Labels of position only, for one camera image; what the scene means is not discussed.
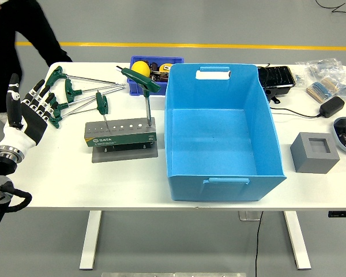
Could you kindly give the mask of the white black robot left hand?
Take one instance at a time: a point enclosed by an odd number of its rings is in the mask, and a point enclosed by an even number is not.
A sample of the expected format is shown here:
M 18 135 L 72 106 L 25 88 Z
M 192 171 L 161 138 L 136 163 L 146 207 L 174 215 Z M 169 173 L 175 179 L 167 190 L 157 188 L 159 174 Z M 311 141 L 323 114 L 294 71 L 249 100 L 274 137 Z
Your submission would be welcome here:
M 0 142 L 0 153 L 16 155 L 23 159 L 28 150 L 39 144 L 47 129 L 55 102 L 55 95 L 46 85 L 42 91 L 36 88 L 28 92 L 23 100 L 19 94 L 19 77 L 12 74 L 6 94 L 7 121 L 3 128 L 4 138 Z

